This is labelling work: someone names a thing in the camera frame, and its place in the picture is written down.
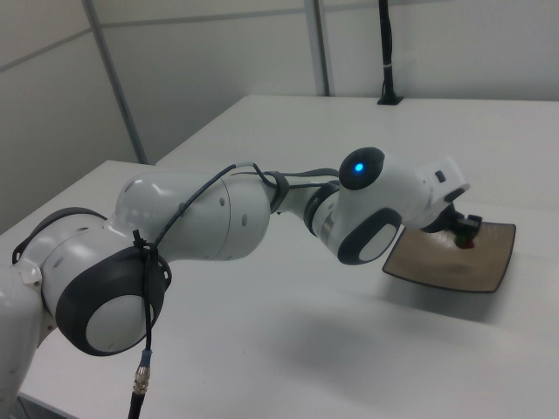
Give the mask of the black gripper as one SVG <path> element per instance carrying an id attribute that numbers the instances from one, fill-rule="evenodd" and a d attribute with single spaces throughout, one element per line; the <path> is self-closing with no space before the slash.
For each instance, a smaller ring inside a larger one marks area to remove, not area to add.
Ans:
<path id="1" fill-rule="evenodd" d="M 426 233 L 436 233 L 442 230 L 453 232 L 456 237 L 463 239 L 474 239 L 480 231 L 483 218 L 481 216 L 464 216 L 455 210 L 453 203 L 450 203 L 429 225 L 422 227 L 421 231 Z"/>

